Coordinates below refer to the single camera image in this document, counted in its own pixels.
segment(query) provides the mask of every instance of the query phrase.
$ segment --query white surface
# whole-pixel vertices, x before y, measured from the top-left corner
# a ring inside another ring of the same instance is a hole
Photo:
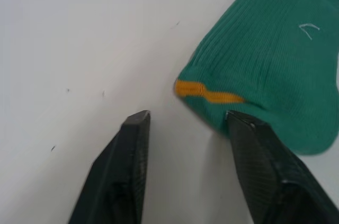
[[[248,223],[229,142],[173,94],[233,1],[0,0],[0,223],[67,223],[92,161],[143,109],[144,223]],[[336,203],[338,149],[303,158]]]

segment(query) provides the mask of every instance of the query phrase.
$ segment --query textured black material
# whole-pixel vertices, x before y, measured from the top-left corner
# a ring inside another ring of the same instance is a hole
[[[128,117],[92,165],[69,224],[140,224],[150,112]]]
[[[237,175],[255,224],[338,224],[339,212],[305,164],[271,127],[229,111]]]

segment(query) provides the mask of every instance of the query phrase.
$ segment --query ribbed knit fabric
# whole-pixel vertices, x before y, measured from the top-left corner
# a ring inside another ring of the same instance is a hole
[[[298,154],[339,128],[339,0],[236,0],[197,47],[175,91],[214,128],[226,112],[268,122]]]

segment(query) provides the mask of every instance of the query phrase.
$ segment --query green sock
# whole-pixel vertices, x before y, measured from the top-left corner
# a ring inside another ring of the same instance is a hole
[[[227,133],[226,112],[268,122],[298,154],[339,128],[339,0],[236,0],[201,41],[177,95]]]

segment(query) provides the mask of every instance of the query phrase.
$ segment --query yellow stripe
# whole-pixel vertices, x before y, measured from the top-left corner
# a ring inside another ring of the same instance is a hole
[[[177,80],[175,92],[180,97],[196,96],[203,97],[211,103],[244,103],[245,100],[233,93],[211,92],[207,90],[203,83]]]

